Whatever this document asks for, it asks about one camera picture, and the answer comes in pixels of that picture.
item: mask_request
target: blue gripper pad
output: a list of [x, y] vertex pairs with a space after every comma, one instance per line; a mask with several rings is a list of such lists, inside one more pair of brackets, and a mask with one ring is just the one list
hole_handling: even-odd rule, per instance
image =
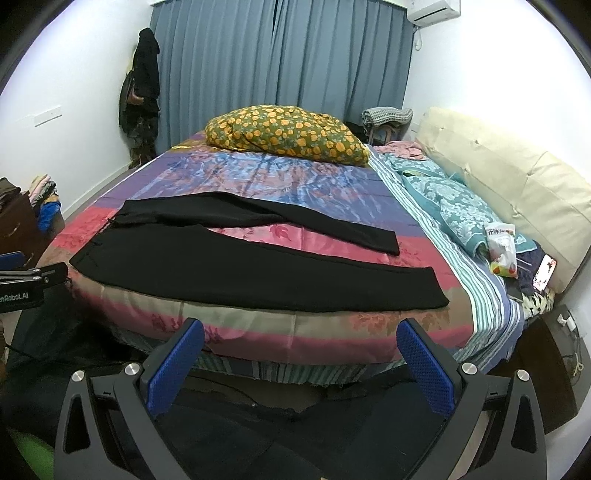
[[0, 255], [0, 270], [14, 270], [25, 264], [25, 255], [22, 252], [12, 252]]
[[409, 321], [398, 325], [396, 342], [431, 409], [449, 418], [455, 407], [453, 383]]
[[168, 350], [168, 354], [163, 360], [155, 357], [159, 364], [155, 365], [156, 372], [150, 372], [149, 360], [154, 354], [158, 355], [158, 352], [155, 351], [144, 362], [145, 373], [148, 374], [145, 401], [153, 418], [167, 412], [171, 407], [204, 343], [203, 324], [199, 320], [187, 319], [181, 330], [159, 347]]

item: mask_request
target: yellow floral pillow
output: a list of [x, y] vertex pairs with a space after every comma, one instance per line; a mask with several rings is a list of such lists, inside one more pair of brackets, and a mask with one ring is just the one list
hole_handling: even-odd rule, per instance
[[257, 105], [212, 118], [207, 143], [237, 151], [266, 152], [364, 167], [367, 148], [340, 120], [297, 106]]

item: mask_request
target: wall light switch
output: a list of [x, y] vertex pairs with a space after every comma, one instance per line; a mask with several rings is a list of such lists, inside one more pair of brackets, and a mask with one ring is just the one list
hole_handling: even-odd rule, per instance
[[33, 117], [33, 124], [35, 127], [39, 125], [47, 123], [49, 120], [53, 120], [54, 118], [58, 118], [61, 116], [61, 105], [48, 110], [47, 112], [40, 113], [39, 115], [35, 115]]

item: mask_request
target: green object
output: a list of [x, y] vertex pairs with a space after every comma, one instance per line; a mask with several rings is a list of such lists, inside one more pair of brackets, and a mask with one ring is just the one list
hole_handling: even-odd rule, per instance
[[40, 480], [53, 480], [53, 448], [28, 433], [8, 429], [12, 441]]
[[368, 149], [340, 120], [297, 106], [257, 105], [212, 118], [212, 147], [364, 167]]

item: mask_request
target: air conditioner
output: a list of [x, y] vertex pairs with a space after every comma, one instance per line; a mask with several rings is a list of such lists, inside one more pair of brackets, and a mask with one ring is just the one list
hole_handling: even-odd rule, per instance
[[410, 0], [408, 20], [426, 27], [460, 16], [460, 0]]

